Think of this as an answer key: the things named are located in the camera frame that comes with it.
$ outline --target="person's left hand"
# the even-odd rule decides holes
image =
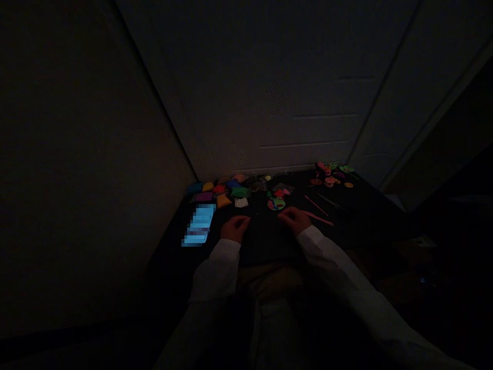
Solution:
[[[248,216],[234,216],[221,228],[221,239],[229,239],[241,244],[243,233],[250,223]]]

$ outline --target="dark table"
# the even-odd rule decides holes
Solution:
[[[285,197],[286,207],[296,206],[333,222],[334,226],[330,226],[311,219],[324,235],[344,250],[418,236],[417,228],[405,212],[359,175],[356,176],[359,180],[346,175],[346,180],[342,180],[341,184],[335,184],[333,188],[327,188],[323,184],[310,187],[314,171],[304,171],[276,176],[267,185],[272,189],[282,182],[295,187],[292,195]],[[354,187],[348,188],[344,186],[344,182],[351,182]],[[339,204],[346,212],[336,210],[316,193]],[[305,195],[329,216],[325,217]],[[252,217],[249,229],[243,237],[240,266],[259,265],[301,256],[296,239],[278,220],[278,211],[272,211],[267,207],[266,192],[254,193],[248,198],[248,207],[236,208],[233,204],[217,210],[206,243],[202,247],[181,247],[181,239],[195,209],[195,204],[188,204],[190,197],[183,199],[148,265],[148,270],[154,271],[153,275],[157,274],[159,279],[164,279],[166,275],[193,274],[219,241],[221,226],[234,215]]]

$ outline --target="white sleeve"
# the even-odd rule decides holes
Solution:
[[[236,291],[241,245],[221,239],[195,270],[185,315],[168,340],[155,370],[192,369],[217,341],[217,326],[225,314],[226,297]]]
[[[297,237],[308,262],[315,266],[330,290],[364,322],[380,344],[403,365],[411,368],[471,369],[433,346],[414,331],[358,267],[315,226]]]
[[[240,243],[229,239],[217,243],[209,258],[195,270],[189,303],[211,301],[235,293],[240,247]]]

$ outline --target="pink clay tool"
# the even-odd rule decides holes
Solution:
[[[328,224],[328,225],[330,225],[330,226],[334,226],[334,224],[333,224],[333,223],[331,223],[330,221],[326,221],[326,220],[324,220],[323,218],[317,217],[317,216],[315,216],[313,213],[310,213],[310,212],[307,212],[307,211],[302,211],[302,212],[303,212],[305,215],[307,215],[307,216],[310,216],[310,217],[312,217],[312,218],[314,218],[314,219],[317,219],[317,220],[319,220],[319,221],[325,222],[326,224]]]
[[[323,213],[325,216],[329,216],[327,213],[325,213],[325,211],[324,211],[322,208],[320,208],[319,206],[317,206],[317,203],[315,203],[314,201],[312,201],[312,200],[311,200],[309,197],[307,197],[306,195],[305,195],[305,198],[306,198],[306,199],[308,199],[311,203],[313,203],[313,204],[314,204],[314,205],[315,205],[318,209],[320,209],[320,210],[322,211],[322,213]]]

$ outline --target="smartphone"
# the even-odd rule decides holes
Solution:
[[[185,237],[181,240],[182,247],[200,247],[205,243],[215,211],[215,204],[203,204],[195,207],[192,220],[186,227]]]

